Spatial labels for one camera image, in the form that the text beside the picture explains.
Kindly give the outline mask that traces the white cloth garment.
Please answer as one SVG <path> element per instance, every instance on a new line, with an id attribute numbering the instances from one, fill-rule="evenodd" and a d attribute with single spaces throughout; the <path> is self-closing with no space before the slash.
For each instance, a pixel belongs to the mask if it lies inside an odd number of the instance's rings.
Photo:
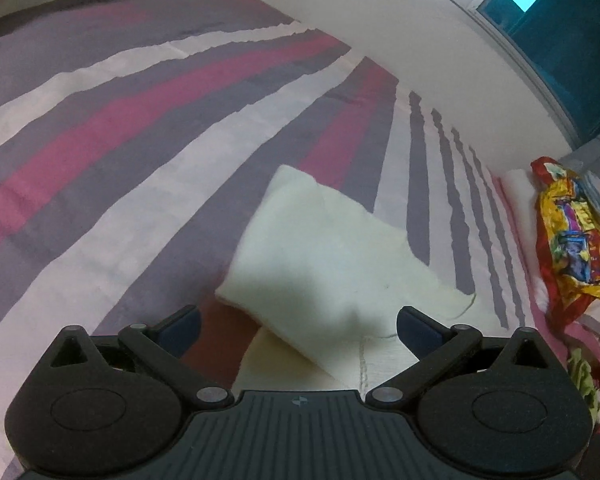
<path id="1" fill-rule="evenodd" d="M 366 393 L 416 363 L 396 316 L 451 325 L 476 303 L 439 280 L 406 234 L 289 166 L 277 169 L 216 296 L 260 324 L 234 390 Z"/>

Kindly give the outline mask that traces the grey curtain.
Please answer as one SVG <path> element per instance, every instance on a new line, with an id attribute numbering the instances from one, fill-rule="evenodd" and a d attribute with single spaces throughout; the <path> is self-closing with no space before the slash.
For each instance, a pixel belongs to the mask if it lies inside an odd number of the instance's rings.
<path id="1" fill-rule="evenodd" d="M 600 179 L 600 134 L 559 159 L 559 163 L 581 176 L 590 172 Z"/>

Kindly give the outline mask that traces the white pillow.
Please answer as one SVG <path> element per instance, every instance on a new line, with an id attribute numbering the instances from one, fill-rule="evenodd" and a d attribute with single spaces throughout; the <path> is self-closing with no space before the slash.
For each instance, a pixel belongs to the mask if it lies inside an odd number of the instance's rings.
<path id="1" fill-rule="evenodd" d="M 516 230 L 528 267 L 538 263 L 536 255 L 536 199 L 540 186 L 530 170 L 509 170 L 501 178 L 506 200 L 512 208 Z"/>

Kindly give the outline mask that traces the striped bed sheet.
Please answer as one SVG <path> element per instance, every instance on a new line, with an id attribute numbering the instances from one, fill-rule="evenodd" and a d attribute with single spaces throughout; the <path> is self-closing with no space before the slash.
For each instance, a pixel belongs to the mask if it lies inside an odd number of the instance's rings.
<path id="1" fill-rule="evenodd" d="M 422 94 L 261 0 L 59 0 L 0 19 L 0 479 L 61 326 L 200 299 L 275 170 L 405 231 L 478 326 L 539 325 L 498 178 Z"/>

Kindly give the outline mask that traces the colourful red yellow blanket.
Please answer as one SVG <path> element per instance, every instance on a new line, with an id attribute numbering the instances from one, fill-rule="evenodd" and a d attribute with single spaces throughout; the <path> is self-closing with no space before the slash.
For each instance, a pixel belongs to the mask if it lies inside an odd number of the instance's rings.
<path id="1" fill-rule="evenodd" d="M 600 213 L 582 177 L 550 157 L 531 163 L 540 182 L 535 202 L 536 253 L 556 330 L 600 300 Z"/>

